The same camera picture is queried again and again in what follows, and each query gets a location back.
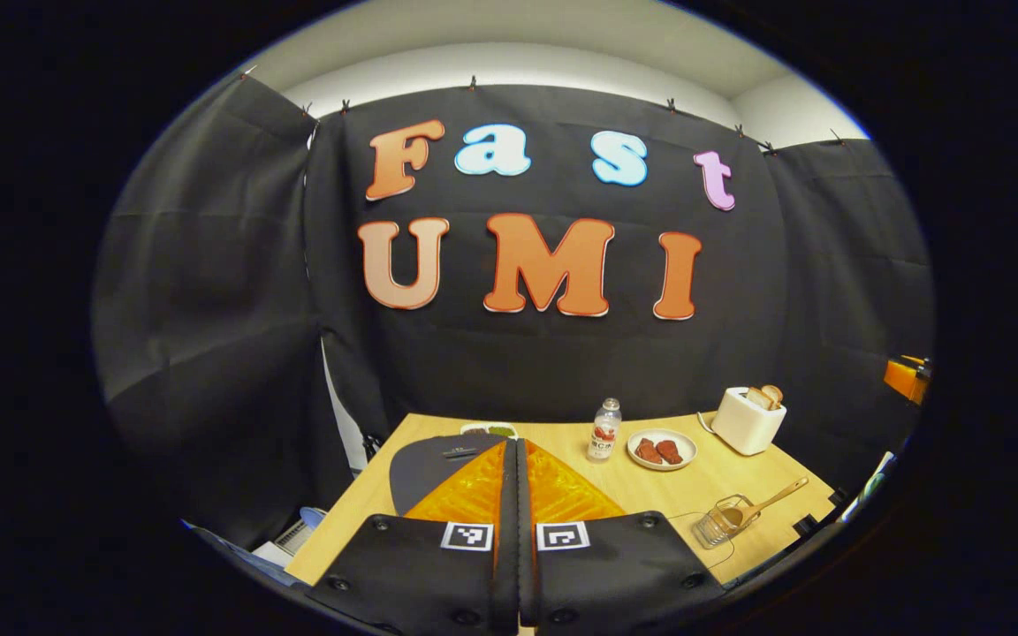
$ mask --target meat slice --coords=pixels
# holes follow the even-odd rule
[[[642,442],[639,442],[638,448],[635,448],[634,454],[652,464],[662,463],[662,455],[659,455],[659,452],[655,450],[654,442],[651,442],[649,439],[643,438]]]
[[[678,454],[678,445],[674,444],[673,440],[662,440],[655,447],[655,451],[658,451],[659,455],[662,455],[662,458],[670,462],[671,465],[682,463],[682,456]]]

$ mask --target white plate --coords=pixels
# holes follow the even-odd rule
[[[639,447],[639,442],[642,439],[649,439],[658,445],[663,440],[673,440],[674,444],[678,445],[678,455],[682,458],[681,462],[678,464],[667,463],[665,459],[662,460],[662,464],[655,464],[652,462],[646,462],[645,459],[639,458],[638,455],[634,454],[635,448]],[[693,440],[686,438],[686,436],[680,433],[679,431],[672,431],[670,429],[646,429],[642,431],[634,431],[631,433],[631,438],[626,439],[626,454],[634,459],[634,463],[639,466],[645,466],[651,468],[652,471],[676,471],[678,468],[684,468],[692,462],[696,456],[698,456],[698,445],[693,443]]]
[[[465,433],[465,431],[471,431],[475,429],[482,431],[489,431],[490,426],[504,426],[506,427],[506,429],[512,430],[512,435],[508,436],[508,439],[519,438],[519,436],[517,435],[516,427],[514,427],[512,424],[508,422],[475,422],[472,424],[463,424],[461,425],[460,431],[462,431],[463,433]]]

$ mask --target blue letter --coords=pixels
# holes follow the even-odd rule
[[[516,125],[478,125],[463,134],[461,140],[468,144],[453,158],[459,172],[497,172],[502,177],[514,177],[532,165],[532,160],[525,157],[525,132]]]
[[[591,150],[598,160],[591,162],[595,176],[605,184],[638,185],[646,180],[646,144],[633,134],[614,130],[595,133]]]

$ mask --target plastic bottle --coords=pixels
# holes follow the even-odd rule
[[[619,437],[619,422],[623,415],[619,412],[619,401],[608,398],[595,412],[595,426],[591,427],[591,442],[586,445],[586,458],[591,462],[606,462],[615,450],[615,440]]]

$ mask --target toaster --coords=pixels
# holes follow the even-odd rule
[[[748,387],[727,388],[711,426],[718,438],[724,439],[740,455],[755,455],[773,443],[787,408],[780,404],[775,410],[767,411],[748,401],[747,394]]]

